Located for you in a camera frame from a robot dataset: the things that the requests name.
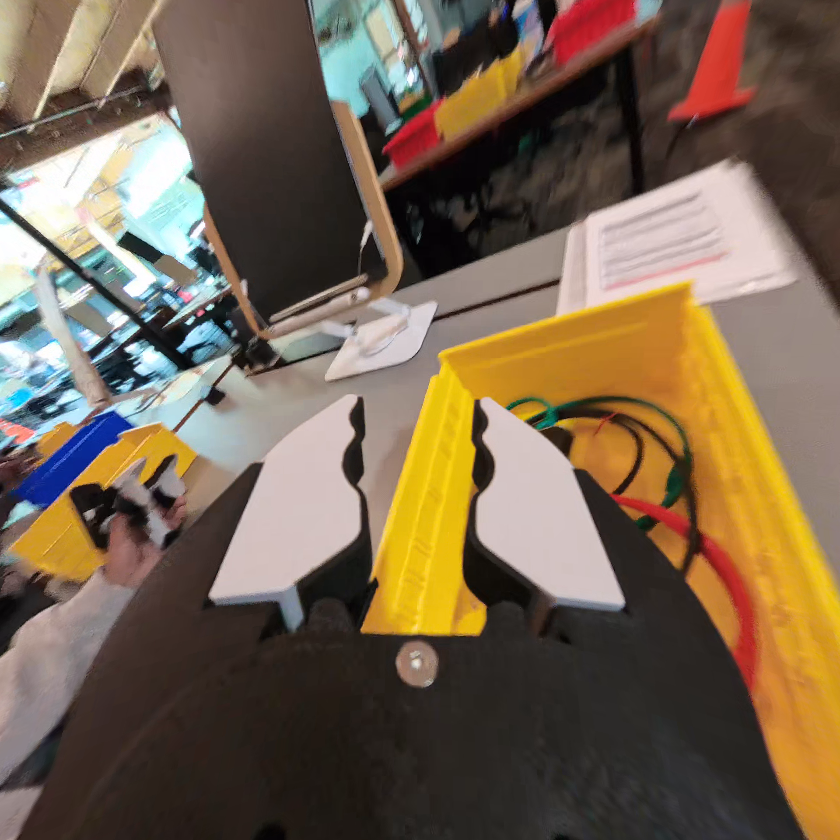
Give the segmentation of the red plastic bin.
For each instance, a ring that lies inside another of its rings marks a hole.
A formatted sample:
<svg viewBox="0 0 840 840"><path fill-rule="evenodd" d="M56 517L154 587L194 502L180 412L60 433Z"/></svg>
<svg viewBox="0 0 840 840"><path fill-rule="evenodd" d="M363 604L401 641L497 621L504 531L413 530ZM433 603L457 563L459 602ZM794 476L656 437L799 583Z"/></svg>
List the red plastic bin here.
<svg viewBox="0 0 840 840"><path fill-rule="evenodd" d="M438 99L406 122L385 144L384 154L397 169L431 151L441 140L436 113L445 100Z"/></svg>
<svg viewBox="0 0 840 840"><path fill-rule="evenodd" d="M576 1L558 13L549 27L547 45L554 65L564 67L613 30L636 18L635 1Z"/></svg>

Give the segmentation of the long wooden table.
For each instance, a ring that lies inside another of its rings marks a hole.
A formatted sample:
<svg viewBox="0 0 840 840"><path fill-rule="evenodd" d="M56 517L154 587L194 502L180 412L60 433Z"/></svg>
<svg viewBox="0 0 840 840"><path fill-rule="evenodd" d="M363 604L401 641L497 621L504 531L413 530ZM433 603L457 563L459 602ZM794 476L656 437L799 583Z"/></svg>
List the long wooden table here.
<svg viewBox="0 0 840 840"><path fill-rule="evenodd" d="M610 65L616 69L616 80L623 83L619 91L619 102L629 141L632 187L635 194L642 192L645 176L644 154L633 51L637 44L657 32L662 22L661 18L661 14L657 14L641 24L629 23L613 30L599 43L573 58L562 68L551 69L533 83L523 84L513 97L464 132L441 140L432 150L418 155L404 167L391 164L379 176L384 193L390 193L421 173L441 165L486 134L497 131L519 115L534 110L555 94L567 89L587 72Z"/></svg>

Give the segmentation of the person's left forearm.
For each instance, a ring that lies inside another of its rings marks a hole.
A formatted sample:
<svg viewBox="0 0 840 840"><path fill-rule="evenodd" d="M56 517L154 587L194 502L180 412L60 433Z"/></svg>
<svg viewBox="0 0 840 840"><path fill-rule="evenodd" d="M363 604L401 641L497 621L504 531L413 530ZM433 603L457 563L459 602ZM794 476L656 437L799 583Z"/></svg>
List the person's left forearm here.
<svg viewBox="0 0 840 840"><path fill-rule="evenodd" d="M135 589L96 572L68 601L16 632L1 658L1 781L6 783L68 713Z"/></svg>

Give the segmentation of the grey desk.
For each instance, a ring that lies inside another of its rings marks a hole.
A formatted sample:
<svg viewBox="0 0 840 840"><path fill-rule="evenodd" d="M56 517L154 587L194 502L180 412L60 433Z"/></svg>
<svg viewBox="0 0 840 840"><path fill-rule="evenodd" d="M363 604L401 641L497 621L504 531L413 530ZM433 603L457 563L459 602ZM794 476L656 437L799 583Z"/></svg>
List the grey desk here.
<svg viewBox="0 0 840 840"><path fill-rule="evenodd" d="M554 314L566 230L397 292L436 300L438 319L409 362L327 383L332 354L250 380L225 375L226 399L188 417L179 435L200 456L189 469L189 512L200 515L248 467L301 422L346 393L363 396L364 476L377 546L437 356L450 346ZM780 290L715 304L712 311L747 382L806 516L838 565L838 319L825 289L807 276Z"/></svg>

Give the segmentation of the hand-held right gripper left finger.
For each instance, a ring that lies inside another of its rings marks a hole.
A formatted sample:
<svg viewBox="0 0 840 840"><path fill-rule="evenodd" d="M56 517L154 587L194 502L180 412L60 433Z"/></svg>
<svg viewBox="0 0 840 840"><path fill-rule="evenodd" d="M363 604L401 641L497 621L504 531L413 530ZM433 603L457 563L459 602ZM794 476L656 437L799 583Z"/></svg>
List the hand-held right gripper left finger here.
<svg viewBox="0 0 840 840"><path fill-rule="evenodd" d="M364 399L345 395L269 451L219 566L215 606L274 603L296 632L316 602L344 604L361 627L372 601Z"/></svg>

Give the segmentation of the black tablet with wooden frame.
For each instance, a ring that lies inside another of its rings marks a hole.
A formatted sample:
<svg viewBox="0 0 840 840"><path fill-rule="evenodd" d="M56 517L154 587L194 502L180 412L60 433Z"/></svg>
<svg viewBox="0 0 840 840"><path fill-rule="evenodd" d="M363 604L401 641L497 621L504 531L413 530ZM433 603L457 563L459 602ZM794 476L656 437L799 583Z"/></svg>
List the black tablet with wooden frame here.
<svg viewBox="0 0 840 840"><path fill-rule="evenodd" d="M310 3L166 2L153 33L250 328L279 338L393 294L403 250L359 121L329 99Z"/></svg>

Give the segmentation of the blue plastic bin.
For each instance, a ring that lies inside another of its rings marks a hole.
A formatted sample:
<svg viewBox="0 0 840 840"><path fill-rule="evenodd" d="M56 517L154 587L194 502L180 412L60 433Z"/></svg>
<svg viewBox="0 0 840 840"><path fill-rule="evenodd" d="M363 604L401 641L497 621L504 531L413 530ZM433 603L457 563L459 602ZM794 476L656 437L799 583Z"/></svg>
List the blue plastic bin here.
<svg viewBox="0 0 840 840"><path fill-rule="evenodd" d="M115 412L95 416L36 467L13 490L13 498L38 509L47 508L107 447L117 444L123 433L134 428L133 424Z"/></svg>

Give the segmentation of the orange traffic cone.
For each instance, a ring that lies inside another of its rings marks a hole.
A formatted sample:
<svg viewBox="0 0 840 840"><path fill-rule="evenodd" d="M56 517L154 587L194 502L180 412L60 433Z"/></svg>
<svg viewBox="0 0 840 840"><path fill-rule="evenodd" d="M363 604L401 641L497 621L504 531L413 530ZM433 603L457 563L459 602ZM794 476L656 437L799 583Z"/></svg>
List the orange traffic cone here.
<svg viewBox="0 0 840 840"><path fill-rule="evenodd" d="M668 113L668 122L689 124L746 106L756 87L739 86L752 3L721 2L700 55L686 99Z"/></svg>

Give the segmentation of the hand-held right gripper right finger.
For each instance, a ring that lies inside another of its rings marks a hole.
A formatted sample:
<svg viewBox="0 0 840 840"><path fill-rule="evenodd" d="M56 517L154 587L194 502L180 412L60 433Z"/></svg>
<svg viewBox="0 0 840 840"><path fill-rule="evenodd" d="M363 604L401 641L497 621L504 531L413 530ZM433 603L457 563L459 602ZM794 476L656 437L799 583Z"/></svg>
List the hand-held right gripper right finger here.
<svg viewBox="0 0 840 840"><path fill-rule="evenodd" d="M465 583L486 609L520 607L541 632L559 607L619 613L625 595L562 435L483 397L465 531Z"/></svg>

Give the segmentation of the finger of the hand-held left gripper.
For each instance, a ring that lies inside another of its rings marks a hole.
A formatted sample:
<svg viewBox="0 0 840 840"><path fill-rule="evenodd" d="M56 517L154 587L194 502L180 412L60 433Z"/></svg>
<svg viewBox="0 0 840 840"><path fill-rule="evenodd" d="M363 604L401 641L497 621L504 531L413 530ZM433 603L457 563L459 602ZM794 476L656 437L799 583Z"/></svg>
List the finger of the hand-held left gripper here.
<svg viewBox="0 0 840 840"><path fill-rule="evenodd" d="M153 511L151 490L142 481L146 457L139 458L114 480L114 510L128 518L132 526L145 526Z"/></svg>
<svg viewBox="0 0 840 840"><path fill-rule="evenodd" d="M162 550L172 544L180 531L180 526L173 527L166 519L178 498L186 492L186 486L177 472L178 459L178 455L165 456L145 481L145 488L150 494L145 531L152 543Z"/></svg>

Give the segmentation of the printed paper sheet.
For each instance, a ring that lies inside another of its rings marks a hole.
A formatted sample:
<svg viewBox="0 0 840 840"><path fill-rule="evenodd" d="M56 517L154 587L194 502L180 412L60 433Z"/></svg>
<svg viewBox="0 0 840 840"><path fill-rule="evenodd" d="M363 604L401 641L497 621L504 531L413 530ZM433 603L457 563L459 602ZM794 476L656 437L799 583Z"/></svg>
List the printed paper sheet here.
<svg viewBox="0 0 840 840"><path fill-rule="evenodd" d="M698 303L723 302L787 287L808 266L755 170L726 159L574 224L555 314L683 282Z"/></svg>

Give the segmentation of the person's left hand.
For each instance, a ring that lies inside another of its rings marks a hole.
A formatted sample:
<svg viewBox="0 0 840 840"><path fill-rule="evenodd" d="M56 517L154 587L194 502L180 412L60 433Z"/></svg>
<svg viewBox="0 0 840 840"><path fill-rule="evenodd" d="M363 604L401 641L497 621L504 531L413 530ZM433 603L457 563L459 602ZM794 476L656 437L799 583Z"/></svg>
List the person's left hand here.
<svg viewBox="0 0 840 840"><path fill-rule="evenodd" d="M118 513L110 522L101 576L110 585L136 590L161 561L163 553L162 548L148 539L142 527Z"/></svg>

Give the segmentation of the yellow plastic bin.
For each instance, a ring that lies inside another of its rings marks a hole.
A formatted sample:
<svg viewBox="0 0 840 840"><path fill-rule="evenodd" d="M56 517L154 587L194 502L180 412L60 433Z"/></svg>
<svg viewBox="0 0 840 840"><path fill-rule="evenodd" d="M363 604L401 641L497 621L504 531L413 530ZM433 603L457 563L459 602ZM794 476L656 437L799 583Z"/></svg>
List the yellow plastic bin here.
<svg viewBox="0 0 840 840"><path fill-rule="evenodd" d="M628 396L685 430L700 530L749 590L752 699L774 769L809 838L839 836L838 591L758 407L687 284L444 350L385 521L363 631L475 635L486 610L460 570L475 399L565 404Z"/></svg>
<svg viewBox="0 0 840 840"><path fill-rule="evenodd" d="M180 476L184 476L197 457L187 443L160 423L123 433L118 443L107 447L56 501L41 509L35 523L11 543L9 551L34 570L69 581L85 581L95 570L100 552L94 548L71 504L69 490L90 483L107 487L142 457L146 457L142 474L142 480L146 481L168 455L178 455Z"/></svg>
<svg viewBox="0 0 840 840"><path fill-rule="evenodd" d="M517 91L522 69L523 52L518 46L469 77L437 106L434 121L438 137L450 141L502 107Z"/></svg>

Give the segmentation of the white monitor stand base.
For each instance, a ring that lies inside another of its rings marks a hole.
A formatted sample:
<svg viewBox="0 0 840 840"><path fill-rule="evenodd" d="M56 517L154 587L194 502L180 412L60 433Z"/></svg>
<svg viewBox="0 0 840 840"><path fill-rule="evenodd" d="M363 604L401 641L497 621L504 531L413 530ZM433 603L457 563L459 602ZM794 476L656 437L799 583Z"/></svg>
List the white monitor stand base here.
<svg viewBox="0 0 840 840"><path fill-rule="evenodd" d="M325 382L339 382L412 360L437 312L436 301L405 304L390 297L373 297L368 288L360 287L309 311L273 317L267 336L275 340L314 328L340 339L339 350L324 375Z"/></svg>

